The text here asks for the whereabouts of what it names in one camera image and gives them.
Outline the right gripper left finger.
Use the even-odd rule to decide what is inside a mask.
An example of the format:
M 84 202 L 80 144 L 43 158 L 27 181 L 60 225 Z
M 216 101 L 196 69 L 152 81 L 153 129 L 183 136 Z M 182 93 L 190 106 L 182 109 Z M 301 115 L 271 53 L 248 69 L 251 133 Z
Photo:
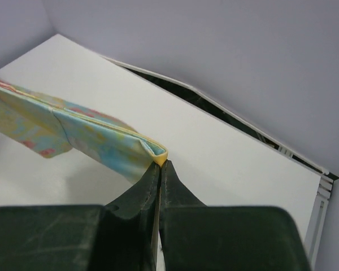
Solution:
M 160 167 L 111 203 L 0 207 L 0 270 L 155 270 Z

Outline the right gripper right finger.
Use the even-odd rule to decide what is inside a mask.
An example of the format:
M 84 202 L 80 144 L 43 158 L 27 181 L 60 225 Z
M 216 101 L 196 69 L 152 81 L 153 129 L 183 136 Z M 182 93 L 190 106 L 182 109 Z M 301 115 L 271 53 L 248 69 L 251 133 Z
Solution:
M 273 206 L 210 207 L 161 169 L 159 233 L 167 270 L 310 270 L 291 215 Z

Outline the floral pastel skirt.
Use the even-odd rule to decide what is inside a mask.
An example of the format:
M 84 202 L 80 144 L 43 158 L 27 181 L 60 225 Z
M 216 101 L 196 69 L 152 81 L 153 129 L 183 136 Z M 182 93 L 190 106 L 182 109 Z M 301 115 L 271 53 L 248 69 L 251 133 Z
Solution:
M 163 145 L 114 117 L 2 80 L 0 133 L 47 159 L 74 148 L 133 182 L 168 157 Z

